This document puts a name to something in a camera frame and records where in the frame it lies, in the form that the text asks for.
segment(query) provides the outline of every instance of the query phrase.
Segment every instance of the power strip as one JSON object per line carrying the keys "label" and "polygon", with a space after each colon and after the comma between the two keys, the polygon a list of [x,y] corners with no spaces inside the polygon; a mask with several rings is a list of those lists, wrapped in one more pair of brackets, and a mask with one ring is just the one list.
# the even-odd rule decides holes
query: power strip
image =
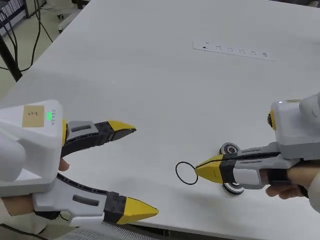
{"label": "power strip", "polygon": [[271,54],[266,51],[245,49],[242,47],[216,44],[216,43],[211,43],[208,41],[194,41],[193,42],[193,49],[208,51],[208,52],[213,52],[213,53],[219,53],[219,54],[240,56],[240,57],[245,57],[245,58],[260,59],[260,60],[273,61],[273,62],[276,61],[271,56]]}

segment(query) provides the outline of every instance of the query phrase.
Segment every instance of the black cable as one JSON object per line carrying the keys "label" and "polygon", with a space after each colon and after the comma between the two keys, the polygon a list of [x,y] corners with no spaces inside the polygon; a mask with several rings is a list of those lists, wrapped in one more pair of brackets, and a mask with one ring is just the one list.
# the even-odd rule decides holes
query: black cable
{"label": "black cable", "polygon": [[52,40],[52,38],[50,37],[49,33],[47,32],[47,29],[45,28],[45,26],[42,24],[42,22],[40,22],[43,30],[45,31],[46,35],[48,36],[48,38],[50,39],[50,41],[53,43],[54,41]]}
{"label": "black cable", "polygon": [[35,238],[38,238],[38,239],[41,239],[41,240],[48,240],[47,238],[44,238],[44,237],[39,236],[37,234],[21,231],[21,230],[18,230],[16,228],[14,228],[14,227],[8,226],[8,225],[6,225],[4,223],[0,224],[0,227],[3,227],[5,229],[8,229],[10,231],[16,232],[16,233],[21,234],[21,235],[31,236],[31,237],[35,237]]}
{"label": "black cable", "polygon": [[186,182],[186,181],[184,181],[184,180],[179,176],[178,166],[179,166],[180,164],[187,164],[187,165],[189,165],[190,167],[192,167],[193,170],[196,170],[196,168],[195,168],[190,162],[180,161],[180,162],[178,162],[178,163],[175,165],[175,174],[176,174],[176,176],[177,176],[177,177],[180,179],[180,181],[183,182],[184,184],[187,184],[187,185],[194,185],[194,184],[196,184],[196,183],[198,182],[198,178],[199,178],[198,175],[196,176],[196,179],[195,179],[194,182]]}
{"label": "black cable", "polygon": [[30,66],[25,68],[25,69],[22,69],[21,72],[29,70],[31,68],[31,66],[34,64],[35,52],[36,52],[37,44],[38,44],[40,33],[41,33],[41,9],[40,9],[39,0],[33,0],[33,2],[34,2],[34,9],[37,9],[35,11],[35,15],[36,15],[36,17],[38,19],[38,34],[36,36],[36,39],[35,39],[35,42],[34,42],[34,45],[33,45]]}
{"label": "black cable", "polygon": [[60,216],[60,218],[62,218],[63,220],[65,220],[65,221],[69,222],[69,220],[68,220],[68,219],[66,219],[66,218],[64,218],[64,217],[61,215],[61,213],[59,214],[59,216]]}

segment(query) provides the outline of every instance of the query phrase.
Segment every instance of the paper label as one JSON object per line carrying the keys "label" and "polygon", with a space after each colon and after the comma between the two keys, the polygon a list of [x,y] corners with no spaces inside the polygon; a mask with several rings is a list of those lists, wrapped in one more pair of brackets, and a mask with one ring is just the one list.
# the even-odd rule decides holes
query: paper label
{"label": "paper label", "polygon": [[23,107],[22,127],[42,128],[45,125],[45,106],[25,105]]}

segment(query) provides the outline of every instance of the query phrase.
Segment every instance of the white table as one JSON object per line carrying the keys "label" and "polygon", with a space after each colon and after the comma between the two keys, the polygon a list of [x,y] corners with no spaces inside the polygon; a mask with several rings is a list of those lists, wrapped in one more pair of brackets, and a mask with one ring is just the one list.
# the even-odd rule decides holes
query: white table
{"label": "white table", "polygon": [[[232,239],[311,240],[320,214],[306,199],[178,180],[225,142],[275,140],[271,103],[320,89],[320,11],[258,0],[93,0],[5,97],[1,107],[59,100],[71,120],[120,120],[137,132],[72,154],[82,184],[160,210],[139,224]],[[193,49],[193,41],[262,49],[265,61]],[[183,173],[191,181],[191,170]]]}

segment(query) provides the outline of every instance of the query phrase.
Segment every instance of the yellow fingertip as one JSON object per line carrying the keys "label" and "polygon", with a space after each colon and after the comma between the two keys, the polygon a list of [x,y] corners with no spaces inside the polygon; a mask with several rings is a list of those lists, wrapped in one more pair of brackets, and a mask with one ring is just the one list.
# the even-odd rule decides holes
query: yellow fingertip
{"label": "yellow fingertip", "polygon": [[108,121],[108,123],[110,124],[110,126],[113,128],[114,131],[123,130],[123,129],[136,129],[135,126],[132,126],[127,123],[123,123],[121,121],[111,120],[111,121]]}
{"label": "yellow fingertip", "polygon": [[159,213],[158,209],[150,206],[143,201],[127,197],[123,216],[117,224],[127,224],[137,222],[142,219],[154,217]]}

